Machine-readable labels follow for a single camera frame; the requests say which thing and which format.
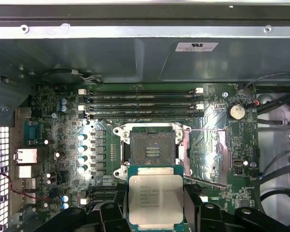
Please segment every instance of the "cable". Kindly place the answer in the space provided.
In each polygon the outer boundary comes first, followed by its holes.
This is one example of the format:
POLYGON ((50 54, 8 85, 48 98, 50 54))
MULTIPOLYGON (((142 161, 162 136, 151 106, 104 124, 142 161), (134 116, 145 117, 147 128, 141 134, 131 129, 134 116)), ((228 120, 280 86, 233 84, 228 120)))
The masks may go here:
POLYGON ((261 180, 258 180, 254 184, 254 195, 255 195, 255 203, 259 207, 260 211, 265 214, 264 208, 261 203, 261 197, 260 197, 260 185, 264 184, 265 182, 268 182, 270 180, 275 179, 276 177, 279 177, 284 174, 290 173, 290 165, 285 166, 283 168, 277 169, 276 171, 266 175, 261 180))
POLYGON ((266 124, 266 125, 274 125, 274 126, 282 126, 283 125, 283 121, 265 120, 265 119, 260 119, 260 118, 258 118, 258 123, 266 124))
POLYGON ((75 75, 80 74, 77 70, 63 68, 63 69, 51 69, 51 70, 47 70, 46 72, 44 72, 43 74, 41 74, 39 77, 40 78, 44 78, 46 76, 53 75, 53 74, 57 74, 57 73, 71 73, 71 74, 75 74, 75 75))
POLYGON ((257 108, 257 113, 258 115, 265 114, 289 102, 290 102, 290 94, 287 94, 257 108))
POLYGON ((37 201, 45 201, 45 200, 51 200, 50 197, 44 197, 44 198, 38 198, 38 197, 32 197, 28 194, 26 194, 25 192, 20 192, 20 191, 17 191, 15 189, 13 189, 13 182, 12 182, 12 179, 5 173, 0 173, 0 175, 3 175, 4 177, 8 178, 9 180, 9 188, 10 188, 10 191, 16 193, 16 194, 19 194, 19 195, 22 195, 24 197, 28 197, 28 198, 31 198, 31 199, 36 199, 37 201))
POLYGON ((263 174, 265 175, 267 173, 267 171, 269 170, 269 168, 280 158, 284 157, 285 155, 290 154, 290 150, 288 151, 283 151, 281 153, 279 153, 277 156, 274 157, 274 159, 272 159, 272 161, 265 167, 263 174))
POLYGON ((290 93, 290 86, 256 86, 256 93, 290 93))
POLYGON ((285 194, 288 197, 290 197, 290 189, 286 188, 286 189, 278 189, 278 190, 269 191, 261 196, 261 201, 265 200, 266 198, 270 196, 277 195, 277 194, 285 194))
POLYGON ((258 123, 266 124, 266 125, 275 125, 275 126, 281 126, 283 125, 283 121, 279 120, 265 120, 258 118, 258 123))
POLYGON ((113 122, 110 122, 110 121, 106 120, 105 118, 97 118, 96 121, 97 121, 97 122, 99 122, 99 121, 103 121, 103 122, 106 122, 107 124, 110 124, 110 125, 112 125, 112 126, 119 127, 119 128, 121 128, 121 129, 124 129, 123 126, 120 126, 120 125, 117 125, 117 124, 115 124, 115 123, 113 123, 113 122))
POLYGON ((248 87, 251 86, 253 83, 258 82, 260 80, 263 80, 263 79, 266 79, 266 78, 269 78, 269 77, 274 77, 274 76, 282 76, 282 75, 290 76, 290 72, 278 72, 278 73, 276 72, 276 73, 272 73, 272 74, 268 74, 268 75, 265 75, 265 76, 258 77, 257 79, 248 82, 248 84, 245 85, 243 90, 247 94, 247 96, 249 96, 252 99, 252 101, 255 102, 256 99, 247 91, 248 87))
POLYGON ((43 74, 41 74, 39 76, 39 78, 43 79, 46 76, 53 75, 53 74, 58 74, 58 73, 69 73, 69 74, 77 75, 77 76, 80 76, 85 81, 88 80, 88 81, 91 81, 91 82, 93 82, 93 83, 95 83, 97 85, 101 84, 101 82, 98 81, 98 80, 96 80, 92 76, 92 73, 90 73, 90 72, 89 73, 88 72, 81 73, 78 70, 75 70, 75 69, 67 69, 67 68, 47 70, 46 72, 44 72, 43 74))

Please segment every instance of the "black cable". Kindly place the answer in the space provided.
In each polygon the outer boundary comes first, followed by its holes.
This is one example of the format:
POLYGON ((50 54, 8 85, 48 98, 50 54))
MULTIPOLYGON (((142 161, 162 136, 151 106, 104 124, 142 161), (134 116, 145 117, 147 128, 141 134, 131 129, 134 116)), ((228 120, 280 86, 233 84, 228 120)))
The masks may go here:
POLYGON ((252 85, 253 83, 255 83, 255 82, 261 81, 261 80, 266 79, 266 78, 270 78, 270 77, 274 77, 274 76, 283 76, 283 75, 288 75, 288 76, 290 76, 290 72, 278 72, 278 73, 276 72, 276 73, 271 73, 271 74, 268 74, 268 75, 265 75, 265 76, 258 77, 257 79, 254 79, 254 80, 248 82, 248 84, 245 85, 245 87, 244 87, 243 90, 244 90, 244 92, 246 93, 246 95, 249 96, 249 97, 252 99, 253 102, 255 102, 256 99, 253 97, 252 94, 250 94, 250 93, 247 91, 247 89, 248 89, 249 86, 251 86, 251 85, 252 85))
POLYGON ((261 203, 261 197, 260 197, 260 185, 264 184, 265 182, 268 182, 270 180, 275 179, 276 177, 279 177, 281 175, 284 174, 288 174, 290 173, 290 165, 285 166, 283 168, 277 169, 276 171, 266 175, 265 177, 263 177, 261 180, 258 180, 255 184, 254 184, 254 195, 255 195, 255 203, 258 206, 258 208, 260 209, 260 211, 262 213, 265 214, 264 208, 262 206, 261 203))
POLYGON ((290 86, 256 86, 256 93, 290 93, 290 86))
POLYGON ((267 173, 267 171, 269 170, 269 168, 280 158, 284 157, 285 155, 290 154, 290 150, 288 151, 283 151, 281 153, 279 153, 277 156, 274 157, 274 159, 272 159, 272 161, 265 167, 265 169, 263 170, 263 174, 265 175, 267 173))
POLYGON ((258 123, 266 124, 266 125, 274 125, 274 126, 281 126, 283 125, 283 121, 279 120, 265 120, 258 118, 258 123))
POLYGON ((277 195, 277 194, 285 194, 288 197, 290 197, 290 189, 286 188, 286 189, 272 190, 272 191, 269 191, 269 192, 263 194, 260 197, 260 199, 261 199, 261 201, 263 201, 264 199, 266 199, 266 198, 268 198, 270 196, 273 196, 273 195, 277 195))
POLYGON ((276 177, 279 177, 279 176, 287 174, 287 173, 290 173, 290 165, 285 166, 283 168, 279 168, 276 171, 273 171, 272 173, 266 175, 265 177, 263 177, 261 180, 259 180, 257 182, 257 185, 260 186, 260 185, 264 184, 265 182, 268 182, 272 179, 275 179, 276 177))
POLYGON ((265 119, 260 119, 260 118, 258 118, 258 123, 266 124, 266 125, 275 125, 275 126, 283 125, 283 122, 279 120, 265 120, 265 119))
POLYGON ((53 74, 57 74, 57 73, 73 73, 78 75, 79 72, 73 69, 65 69, 65 68, 61 68, 61 69, 51 69, 51 70, 47 70, 46 72, 44 72, 43 74, 41 74, 39 76, 39 78, 44 78, 46 76, 49 75, 53 75, 53 74))
POLYGON ((267 112, 272 111, 272 110, 274 110, 274 109, 276 109, 284 104, 287 104, 289 102, 290 102, 290 94, 287 94, 287 95, 284 95, 280 98, 277 98, 271 102, 268 102, 261 107, 258 107, 257 113, 258 113, 258 115, 267 113, 267 112))

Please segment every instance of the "chip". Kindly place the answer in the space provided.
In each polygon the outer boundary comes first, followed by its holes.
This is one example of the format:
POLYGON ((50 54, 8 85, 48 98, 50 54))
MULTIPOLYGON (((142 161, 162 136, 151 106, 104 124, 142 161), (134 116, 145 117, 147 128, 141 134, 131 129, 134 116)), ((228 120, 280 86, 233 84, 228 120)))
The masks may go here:
POLYGON ((240 200, 240 207, 250 207, 250 200, 240 200))
POLYGON ((175 165, 175 132, 131 133, 132 165, 175 165))

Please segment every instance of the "green circuit board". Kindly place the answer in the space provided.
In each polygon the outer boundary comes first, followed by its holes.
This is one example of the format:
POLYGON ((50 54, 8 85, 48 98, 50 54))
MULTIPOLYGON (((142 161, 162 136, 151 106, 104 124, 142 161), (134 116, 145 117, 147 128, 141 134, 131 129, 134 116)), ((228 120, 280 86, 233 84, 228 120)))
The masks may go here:
MULTIPOLYGON (((125 106, 133 107, 134 104, 131 103, 133 99, 124 98, 123 101, 128 102, 125 106)), ((221 205, 229 213, 233 213, 238 207, 255 207, 252 183, 258 179, 259 150, 257 112, 254 107, 249 106, 250 103, 251 99, 239 88, 238 84, 37 86, 36 94, 31 99, 32 117, 24 125, 24 146, 47 147, 48 155, 40 164, 42 172, 37 177, 39 189, 37 195, 43 197, 51 192, 54 196, 48 207, 39 207, 38 213, 46 220, 55 216, 62 210, 62 196, 69 197, 67 204, 70 207, 87 207, 87 209, 88 205, 81 205, 80 199, 86 199, 90 204, 114 197, 116 184, 124 182, 114 176, 114 171, 122 164, 122 141, 114 134, 114 128, 126 123, 145 122, 180 123, 191 128, 187 149, 190 168, 188 172, 190 177, 204 181, 197 183, 202 196, 209 202, 221 205), (79 89, 101 93, 99 100, 102 102, 100 107, 103 109, 97 113, 95 110, 99 108, 93 103, 91 107, 80 110, 80 105, 88 106, 89 103, 84 101, 83 94, 79 95, 79 89), (121 105, 116 105, 120 98, 119 92, 130 95, 147 91, 169 92, 167 101, 176 102, 178 96, 170 92, 187 92, 188 96, 196 89, 202 90, 196 94, 197 97, 193 98, 192 105, 197 103, 202 106, 197 110, 194 108, 193 116, 190 110, 174 109, 177 107, 176 104, 172 109, 167 109, 163 116, 156 116, 156 112, 154 112, 155 116, 147 116, 149 108, 155 106, 148 103, 153 99, 150 94, 142 95, 142 101, 147 99, 147 103, 143 104, 147 109, 146 116, 136 109, 121 110, 121 105), (114 94, 107 95, 106 93, 109 92, 114 92, 114 94), (245 116, 240 120, 228 115, 230 107, 235 104, 245 107, 245 116), (86 117, 91 119, 88 119, 88 125, 83 125, 82 120, 86 117), (77 139, 79 134, 88 136, 86 142, 77 139), (46 145, 45 140, 50 140, 51 143, 46 145), (86 155, 89 161, 86 171, 79 174, 77 170, 81 165, 77 161, 80 157, 77 149, 81 145, 88 147, 86 155), (99 160, 96 156, 97 149, 100 150, 99 160), (56 152, 63 152, 64 155, 57 158, 56 152), (48 185, 46 174, 50 172, 56 172, 60 180, 48 185), (94 193, 89 194, 88 188, 93 189, 94 193)), ((168 131, 170 128, 162 127, 133 129, 134 133, 149 134, 168 131)), ((185 182, 196 183, 192 180, 185 180, 185 182)))

